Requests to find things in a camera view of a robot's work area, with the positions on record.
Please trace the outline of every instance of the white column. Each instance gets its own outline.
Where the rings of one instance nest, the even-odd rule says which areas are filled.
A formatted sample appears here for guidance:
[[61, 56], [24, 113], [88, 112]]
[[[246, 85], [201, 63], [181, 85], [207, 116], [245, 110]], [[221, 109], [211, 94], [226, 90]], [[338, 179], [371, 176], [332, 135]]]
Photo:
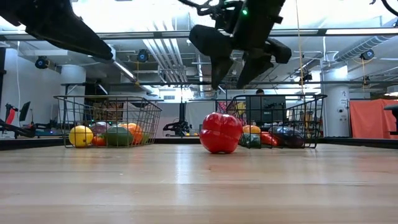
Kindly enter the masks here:
[[[78, 65], [63, 65], [61, 70], [61, 84], [67, 83], [84, 83], [86, 82], [86, 69]], [[61, 86], [60, 95], [65, 96], [84, 96], [86, 88], [84, 86], [70, 85], [65, 91], [65, 86]], [[85, 115], [85, 98], [84, 97], [68, 97], [66, 98], [66, 110], [64, 110], [64, 102], [62, 100], [60, 103], [60, 122], [64, 121], [64, 111], [65, 122], [72, 123], [82, 123]]]
[[[348, 67], [323, 69], [322, 81], [348, 81]], [[322, 84], [324, 137], [349, 137], [348, 84]]]

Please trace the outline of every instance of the yellow ball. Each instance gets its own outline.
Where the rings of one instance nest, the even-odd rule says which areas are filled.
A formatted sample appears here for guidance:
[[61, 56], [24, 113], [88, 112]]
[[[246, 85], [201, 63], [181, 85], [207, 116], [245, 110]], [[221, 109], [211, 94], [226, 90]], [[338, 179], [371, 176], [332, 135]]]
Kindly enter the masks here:
[[69, 141], [75, 147], [86, 147], [91, 144], [94, 134], [86, 126], [76, 126], [70, 130]]

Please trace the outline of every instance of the wire basket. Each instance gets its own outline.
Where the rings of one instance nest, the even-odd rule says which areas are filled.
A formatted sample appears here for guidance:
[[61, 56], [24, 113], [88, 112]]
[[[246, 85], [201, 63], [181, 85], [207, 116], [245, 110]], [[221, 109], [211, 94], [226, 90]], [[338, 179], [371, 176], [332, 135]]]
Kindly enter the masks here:
[[138, 96], [55, 96], [65, 147], [152, 144], [161, 109]]
[[248, 148], [315, 148], [322, 136], [326, 95], [239, 95], [226, 108], [243, 127], [239, 144]]

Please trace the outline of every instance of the red fruit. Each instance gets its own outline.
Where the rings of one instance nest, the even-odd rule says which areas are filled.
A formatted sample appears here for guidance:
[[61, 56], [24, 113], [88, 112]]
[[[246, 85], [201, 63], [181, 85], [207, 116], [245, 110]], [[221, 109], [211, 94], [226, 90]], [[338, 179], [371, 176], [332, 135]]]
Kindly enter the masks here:
[[232, 153], [242, 135], [242, 124], [234, 116], [211, 113], [203, 120], [201, 144], [211, 153]]
[[94, 146], [106, 146], [106, 142], [104, 138], [99, 136], [95, 136], [91, 142]]
[[275, 137], [272, 137], [272, 135], [266, 131], [261, 132], [261, 144], [267, 144], [270, 146], [277, 146], [278, 141], [276, 140]]

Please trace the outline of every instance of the orange curtain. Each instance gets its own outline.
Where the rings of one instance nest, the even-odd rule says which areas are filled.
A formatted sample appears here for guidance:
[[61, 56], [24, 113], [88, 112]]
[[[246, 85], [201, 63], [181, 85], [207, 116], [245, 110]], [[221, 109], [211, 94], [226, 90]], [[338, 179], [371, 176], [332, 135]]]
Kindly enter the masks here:
[[390, 131], [396, 131], [396, 118], [384, 110], [385, 106], [396, 104], [398, 101], [394, 100], [350, 101], [353, 138], [398, 139], [390, 135]]

